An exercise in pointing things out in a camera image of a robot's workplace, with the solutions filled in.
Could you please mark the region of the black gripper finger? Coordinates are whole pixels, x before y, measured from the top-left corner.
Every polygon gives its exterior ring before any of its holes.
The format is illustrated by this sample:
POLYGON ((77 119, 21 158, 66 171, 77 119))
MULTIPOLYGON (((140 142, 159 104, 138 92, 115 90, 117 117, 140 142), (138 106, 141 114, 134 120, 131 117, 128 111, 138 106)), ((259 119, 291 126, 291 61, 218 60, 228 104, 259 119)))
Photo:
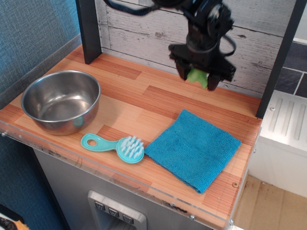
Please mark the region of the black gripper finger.
POLYGON ((186 81, 187 78, 188 78, 188 74, 189 72, 191 71, 191 66, 189 63, 185 62, 184 60, 182 59, 176 59, 175 60, 175 63, 176 63, 176 68, 177 68, 177 71, 180 75, 180 77, 186 81))
POLYGON ((208 75, 208 90, 214 91, 217 88, 220 80, 221 80, 220 75, 210 73, 208 75))

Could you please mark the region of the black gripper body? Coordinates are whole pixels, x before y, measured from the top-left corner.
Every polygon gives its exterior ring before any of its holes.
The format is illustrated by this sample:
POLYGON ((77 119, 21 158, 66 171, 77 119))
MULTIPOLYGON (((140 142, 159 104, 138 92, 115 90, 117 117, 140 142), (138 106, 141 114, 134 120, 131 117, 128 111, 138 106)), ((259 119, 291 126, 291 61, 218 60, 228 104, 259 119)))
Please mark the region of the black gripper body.
POLYGON ((174 61, 182 59, 190 64, 191 69, 196 68, 209 74, 220 75, 220 81, 232 81, 236 72, 235 66, 222 55, 217 46, 206 52, 194 52, 186 44, 170 44, 168 49, 170 58, 174 61))

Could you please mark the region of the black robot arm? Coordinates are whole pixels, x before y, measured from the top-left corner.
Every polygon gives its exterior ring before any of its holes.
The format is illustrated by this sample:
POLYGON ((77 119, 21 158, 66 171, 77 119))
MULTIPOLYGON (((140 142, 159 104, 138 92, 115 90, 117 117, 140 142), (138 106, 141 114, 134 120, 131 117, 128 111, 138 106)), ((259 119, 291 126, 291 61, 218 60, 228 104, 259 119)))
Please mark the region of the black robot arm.
POLYGON ((226 57, 234 54, 236 44, 226 35, 234 23, 229 8, 221 0, 156 0, 155 4, 182 11, 188 20, 186 43, 168 47, 180 77, 187 80, 193 69, 206 72, 210 91, 220 81, 232 81, 236 68, 226 57))

